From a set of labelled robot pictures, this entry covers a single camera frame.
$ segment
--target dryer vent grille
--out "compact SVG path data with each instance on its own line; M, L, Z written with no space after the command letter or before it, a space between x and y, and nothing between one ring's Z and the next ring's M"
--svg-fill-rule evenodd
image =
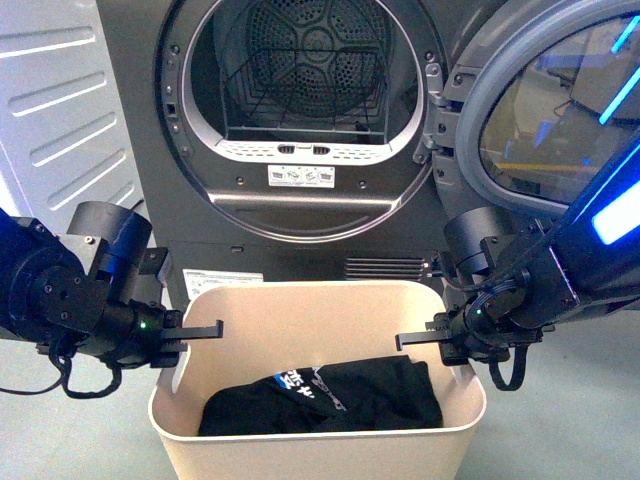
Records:
M426 271L424 258L347 258L346 280L410 280L420 282Z

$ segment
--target floor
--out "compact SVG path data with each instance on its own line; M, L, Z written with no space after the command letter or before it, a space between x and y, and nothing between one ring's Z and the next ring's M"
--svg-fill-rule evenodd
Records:
M501 393L477 365L488 411L457 480L622 479L640 476L640 314L565 325L531 348L524 387ZM33 346L3 341L0 386L37 388L54 378ZM109 381L78 359L72 385ZM157 372L125 373L111 397L72 401L2 395L0 478L175 480L147 416Z

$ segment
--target black cable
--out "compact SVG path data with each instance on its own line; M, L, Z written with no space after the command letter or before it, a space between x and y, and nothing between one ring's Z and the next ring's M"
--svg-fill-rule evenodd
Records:
M104 398L118 390L118 388L122 384L122 368L118 364L112 364L107 365L107 368L111 370L113 375L111 383L107 388L98 392L76 392L69 388L69 380L71 379L71 371L73 369L73 362L71 360L71 357L58 357L57 362L58 365L65 370L64 379L62 381L62 389L69 398L73 398L75 400L92 400L96 398Z
M513 373L511 374L511 380L509 384L502 378L500 373L500 367L498 362L489 363L489 373L491 374L491 380L495 384L498 390L503 392L515 392L524 383L524 375L527 370L527 350L529 345L521 345L516 347L515 358L513 360Z
M134 203L133 207L131 207L129 210L132 211L132 212L135 212L140 207L140 205L142 205L143 203L144 203L144 198L141 198L136 203Z
M53 366L56 367L56 369L60 372L60 378L58 378L58 380L53 385L43 390L38 390L35 392L24 391L24 390L12 390L10 388L0 388L0 393L8 393L10 395L20 395L20 396L29 397L29 396L42 395L44 393L49 393L50 391L55 390L60 385L62 385L66 375L64 366L60 367L52 360L52 358L56 355L56 350L58 349L58 344L61 340L62 340L61 338L57 338L53 340L49 348L49 360L51 361Z

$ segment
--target laundry basket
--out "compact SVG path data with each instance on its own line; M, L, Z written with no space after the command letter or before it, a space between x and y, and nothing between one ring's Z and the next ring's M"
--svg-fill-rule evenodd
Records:
M216 391L276 372L399 354L398 333L424 330L444 310L411 282L308 282L221 286L198 297L186 325L220 319L224 338L190 343L164 370L149 404L181 480L453 479L486 407L470 366L445 367L437 345L402 354L426 361L444 417L439 429L197 437Z

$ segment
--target warning label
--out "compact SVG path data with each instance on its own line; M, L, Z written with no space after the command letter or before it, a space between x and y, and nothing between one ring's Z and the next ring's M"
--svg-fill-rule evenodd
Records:
M218 285L264 281L264 277L261 273L216 272L213 270L184 269L182 274L184 275L184 283L187 286L189 300L195 300L198 295L209 291Z
M334 188L335 167L269 165L269 186Z

